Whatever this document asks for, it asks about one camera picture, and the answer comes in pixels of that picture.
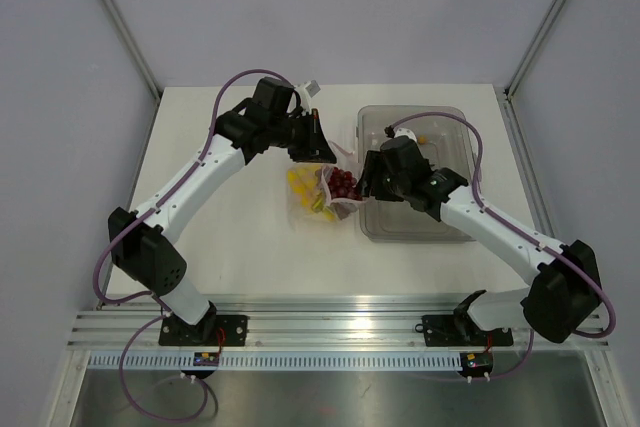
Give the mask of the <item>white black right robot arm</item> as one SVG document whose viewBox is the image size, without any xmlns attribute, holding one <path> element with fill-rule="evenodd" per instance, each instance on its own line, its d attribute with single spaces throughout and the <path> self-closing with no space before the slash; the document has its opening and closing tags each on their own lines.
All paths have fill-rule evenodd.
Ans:
<svg viewBox="0 0 640 427">
<path fill-rule="evenodd" d="M 593 249 L 566 244 L 491 209 L 468 181 L 449 168 L 432 168 L 407 136 L 367 152 L 358 189 L 382 202 L 405 202 L 479 242 L 525 282 L 520 290 L 479 290 L 454 310 L 454 331 L 476 343 L 489 331 L 529 327 L 562 343 L 601 304 L 601 283 Z"/>
</svg>

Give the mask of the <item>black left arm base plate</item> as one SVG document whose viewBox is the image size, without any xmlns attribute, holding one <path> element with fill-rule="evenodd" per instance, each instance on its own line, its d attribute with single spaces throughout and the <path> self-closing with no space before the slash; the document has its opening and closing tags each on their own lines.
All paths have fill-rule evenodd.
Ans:
<svg viewBox="0 0 640 427">
<path fill-rule="evenodd" d="M 246 343 L 248 317 L 216 314 L 189 325 L 172 316 L 162 321 L 159 345 L 169 347 L 242 347 Z"/>
</svg>

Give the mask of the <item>clear red-dotted zip bag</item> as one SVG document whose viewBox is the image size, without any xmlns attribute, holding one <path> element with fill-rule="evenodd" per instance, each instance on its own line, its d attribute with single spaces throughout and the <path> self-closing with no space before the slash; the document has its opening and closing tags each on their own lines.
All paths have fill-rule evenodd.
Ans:
<svg viewBox="0 0 640 427">
<path fill-rule="evenodd" d="M 329 169 L 332 167 L 338 167 L 340 169 L 349 170 L 354 174 L 358 182 L 360 173 L 361 173 L 361 165 L 359 164 L 357 155 L 354 151 L 346 150 L 342 146 L 340 146 L 339 144 L 333 141 L 330 141 L 329 144 L 337 157 L 336 163 L 322 163 L 322 164 L 297 163 L 297 164 L 293 164 L 291 167 L 301 166 L 302 164 L 311 164 L 321 168 L 321 186 L 324 190 L 325 197 L 326 197 L 325 204 L 335 213 L 337 217 L 337 221 L 331 223 L 331 224 L 334 224 L 334 223 L 344 221 L 345 219 L 351 217 L 356 212 L 358 212 L 360 208 L 364 205 L 365 199 L 362 198 L 360 201 L 355 201 L 350 199 L 332 199 L 330 197 L 329 188 L 327 186 Z M 292 221 L 289 217 L 289 209 L 287 205 L 287 194 L 286 194 L 286 206 L 287 206 L 288 220 L 293 226 L 298 226 L 298 225 L 302 225 L 303 223 L 309 223 L 309 222 L 318 222 L 318 221 Z"/>
</svg>

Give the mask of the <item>right aluminium frame post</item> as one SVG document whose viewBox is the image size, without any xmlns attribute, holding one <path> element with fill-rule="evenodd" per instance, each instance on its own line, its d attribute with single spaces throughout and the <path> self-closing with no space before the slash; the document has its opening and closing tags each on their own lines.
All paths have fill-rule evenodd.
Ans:
<svg viewBox="0 0 640 427">
<path fill-rule="evenodd" d="M 504 88 L 503 93 L 507 101 L 512 102 L 514 100 L 518 89 L 521 87 L 527 74 L 533 67 L 537 57 L 544 47 L 545 42 L 551 35 L 569 1 L 570 0 L 551 0 L 531 41 L 527 45 L 523 56 L 517 64 L 513 75 L 510 77 L 509 82 Z"/>
</svg>

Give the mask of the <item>right small circuit board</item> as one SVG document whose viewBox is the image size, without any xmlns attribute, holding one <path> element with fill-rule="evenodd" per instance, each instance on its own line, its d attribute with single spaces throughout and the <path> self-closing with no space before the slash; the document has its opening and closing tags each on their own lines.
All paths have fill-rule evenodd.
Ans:
<svg viewBox="0 0 640 427">
<path fill-rule="evenodd" d="M 491 373 L 493 364 L 493 355 L 490 352 L 461 355 L 461 366 L 466 375 L 483 376 L 485 372 Z"/>
</svg>

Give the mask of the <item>aluminium mounting rail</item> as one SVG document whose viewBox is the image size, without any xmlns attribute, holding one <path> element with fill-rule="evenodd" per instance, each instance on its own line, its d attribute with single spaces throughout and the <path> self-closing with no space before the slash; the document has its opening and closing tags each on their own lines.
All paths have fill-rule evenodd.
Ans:
<svg viewBox="0 0 640 427">
<path fill-rule="evenodd" d="M 511 347 L 427 347 L 414 326 L 424 315 L 444 315 L 455 299 L 389 296 L 260 298 L 216 296 L 221 315 L 248 317 L 242 347 L 160 346 L 161 309 L 151 300 L 81 311 L 67 347 L 84 351 L 92 368 L 237 371 L 435 371 L 461 369 L 464 353 L 520 354 L 605 350 L 604 340 L 570 337 L 553 344 L 526 327 L 510 329 Z M 195 352 L 217 352 L 217 367 L 194 366 Z"/>
</svg>

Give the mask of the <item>aluminium frame post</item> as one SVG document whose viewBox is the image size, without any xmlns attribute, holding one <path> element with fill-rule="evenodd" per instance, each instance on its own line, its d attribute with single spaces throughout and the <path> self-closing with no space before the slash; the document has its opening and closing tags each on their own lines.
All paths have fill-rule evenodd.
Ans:
<svg viewBox="0 0 640 427">
<path fill-rule="evenodd" d="M 139 77 L 154 99 L 156 105 L 159 105 L 162 98 L 163 89 L 160 87 L 156 76 L 152 72 L 148 62 L 145 59 L 134 35 L 132 34 L 126 19 L 121 12 L 116 0 L 98 0 L 105 15 L 119 38 L 121 45 L 133 63 Z"/>
<path fill-rule="evenodd" d="M 518 89 L 521 87 L 527 74 L 533 67 L 537 57 L 544 47 L 545 42 L 551 35 L 569 1 L 570 0 L 551 0 L 531 41 L 527 45 L 523 56 L 517 64 L 513 75 L 510 77 L 509 82 L 504 88 L 503 93 L 507 101 L 512 102 L 514 100 Z"/>
</svg>

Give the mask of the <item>small circuit board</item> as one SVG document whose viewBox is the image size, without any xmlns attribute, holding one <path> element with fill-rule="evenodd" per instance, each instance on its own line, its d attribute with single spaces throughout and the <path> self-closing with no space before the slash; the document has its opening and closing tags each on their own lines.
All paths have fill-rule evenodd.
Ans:
<svg viewBox="0 0 640 427">
<path fill-rule="evenodd" d="M 491 373 L 493 364 L 493 355 L 490 352 L 461 355 L 461 366 L 466 375 L 483 376 L 485 372 Z"/>
<path fill-rule="evenodd" d="M 220 362 L 220 354 L 217 352 L 195 352 L 194 366 L 211 366 L 217 367 Z"/>
</svg>

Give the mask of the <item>red grape bunch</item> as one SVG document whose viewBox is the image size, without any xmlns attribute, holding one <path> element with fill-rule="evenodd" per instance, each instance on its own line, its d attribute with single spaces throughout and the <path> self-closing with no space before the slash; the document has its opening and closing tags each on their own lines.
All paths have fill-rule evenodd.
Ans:
<svg viewBox="0 0 640 427">
<path fill-rule="evenodd" d="M 357 191 L 357 179 L 349 170 L 338 167 L 330 168 L 327 186 L 332 199 L 350 199 L 355 201 L 362 199 Z"/>
</svg>

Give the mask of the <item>left small circuit board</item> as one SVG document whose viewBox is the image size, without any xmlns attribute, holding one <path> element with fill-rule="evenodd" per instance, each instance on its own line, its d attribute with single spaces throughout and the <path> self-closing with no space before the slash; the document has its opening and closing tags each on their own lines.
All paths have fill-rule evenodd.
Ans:
<svg viewBox="0 0 640 427">
<path fill-rule="evenodd" d="M 217 352 L 195 352 L 194 366 L 211 366 L 217 367 L 220 362 L 220 354 Z"/>
</svg>

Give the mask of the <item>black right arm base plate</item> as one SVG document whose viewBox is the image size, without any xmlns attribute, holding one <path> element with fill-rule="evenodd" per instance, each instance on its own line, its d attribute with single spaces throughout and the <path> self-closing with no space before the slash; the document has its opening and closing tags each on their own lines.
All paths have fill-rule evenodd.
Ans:
<svg viewBox="0 0 640 427">
<path fill-rule="evenodd" d="M 511 347 L 510 329 L 482 331 L 473 323 L 460 321 L 453 314 L 424 315 L 414 326 L 427 347 Z"/>
</svg>

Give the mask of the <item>left aluminium frame post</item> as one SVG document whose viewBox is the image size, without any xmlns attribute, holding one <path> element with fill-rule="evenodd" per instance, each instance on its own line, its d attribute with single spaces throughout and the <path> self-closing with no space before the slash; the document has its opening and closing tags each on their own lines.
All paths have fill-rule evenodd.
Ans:
<svg viewBox="0 0 640 427">
<path fill-rule="evenodd" d="M 160 87 L 156 76 L 152 72 L 148 62 L 145 59 L 134 35 L 132 34 L 126 19 L 121 12 L 116 0 L 98 0 L 105 15 L 119 38 L 121 45 L 133 63 L 139 77 L 154 99 L 156 105 L 159 105 L 162 98 L 163 89 Z"/>
</svg>

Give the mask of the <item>yellow banana bunch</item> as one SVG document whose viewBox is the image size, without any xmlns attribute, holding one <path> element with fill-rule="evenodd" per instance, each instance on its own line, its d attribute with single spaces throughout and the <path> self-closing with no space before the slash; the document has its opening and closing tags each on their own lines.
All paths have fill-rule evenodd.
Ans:
<svg viewBox="0 0 640 427">
<path fill-rule="evenodd" d="M 337 221 L 335 213 L 325 204 L 320 167 L 311 164 L 291 167 L 286 173 L 286 181 L 287 205 L 292 221 Z"/>
</svg>

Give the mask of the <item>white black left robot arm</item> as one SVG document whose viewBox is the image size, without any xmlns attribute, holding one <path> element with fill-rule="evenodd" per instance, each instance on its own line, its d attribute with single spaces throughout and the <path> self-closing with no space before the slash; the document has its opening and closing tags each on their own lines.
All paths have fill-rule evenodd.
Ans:
<svg viewBox="0 0 640 427">
<path fill-rule="evenodd" d="M 187 277 L 175 244 L 183 230 L 228 179 L 271 147 L 297 163 L 333 163 L 319 113 L 310 104 L 315 81 L 294 86 L 262 70 L 253 94 L 215 113 L 204 145 L 164 187 L 136 209 L 115 209 L 108 218 L 112 263 L 144 286 L 162 308 L 163 346 L 221 345 L 242 316 L 219 316 L 216 306 Z"/>
</svg>

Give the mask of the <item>clear grey plastic bin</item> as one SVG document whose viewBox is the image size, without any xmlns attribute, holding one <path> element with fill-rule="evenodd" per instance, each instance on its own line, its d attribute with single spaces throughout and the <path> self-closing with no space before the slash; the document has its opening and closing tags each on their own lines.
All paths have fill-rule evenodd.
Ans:
<svg viewBox="0 0 640 427">
<path fill-rule="evenodd" d="M 440 208 L 455 188 L 470 186 L 474 155 L 465 116 L 448 106 L 369 105 L 357 120 L 358 159 L 366 153 L 400 150 L 415 155 L 415 164 L 400 178 L 408 201 L 384 202 L 366 198 L 360 210 L 362 232 L 372 241 L 404 243 L 467 242 L 464 232 L 440 220 Z M 387 126 L 411 129 L 407 137 L 389 139 Z M 425 136 L 428 143 L 420 144 Z"/>
</svg>

